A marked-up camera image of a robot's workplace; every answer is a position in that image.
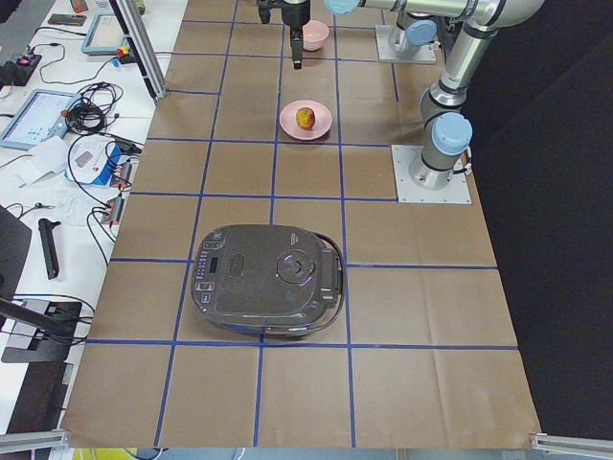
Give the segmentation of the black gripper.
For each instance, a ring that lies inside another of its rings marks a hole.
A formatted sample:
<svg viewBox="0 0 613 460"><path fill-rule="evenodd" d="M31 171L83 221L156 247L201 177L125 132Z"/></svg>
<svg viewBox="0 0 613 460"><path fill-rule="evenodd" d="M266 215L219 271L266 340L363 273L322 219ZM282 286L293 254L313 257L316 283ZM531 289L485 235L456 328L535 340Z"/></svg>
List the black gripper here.
<svg viewBox="0 0 613 460"><path fill-rule="evenodd" d="M303 27L309 22L309 0L282 0L282 21L290 27L290 47L293 68L303 68L304 34Z"/></svg>

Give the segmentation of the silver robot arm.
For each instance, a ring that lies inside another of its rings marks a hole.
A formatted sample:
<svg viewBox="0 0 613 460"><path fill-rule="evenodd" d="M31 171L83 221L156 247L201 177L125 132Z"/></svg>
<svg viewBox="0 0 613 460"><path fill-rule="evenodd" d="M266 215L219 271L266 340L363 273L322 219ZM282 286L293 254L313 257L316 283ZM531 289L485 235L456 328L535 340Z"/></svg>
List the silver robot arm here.
<svg viewBox="0 0 613 460"><path fill-rule="evenodd" d="M411 180L425 190L441 190L454 175L454 165L472 137L472 126L461 113L466 91L490 42L502 28L531 18L541 1L327 1L334 15L358 8L459 18L463 27L446 58L437 82L420 98L424 124L423 148L410 164Z"/></svg>
<svg viewBox="0 0 613 460"><path fill-rule="evenodd" d="M429 14L400 11L388 38L392 62L433 64L437 24Z"/></svg>

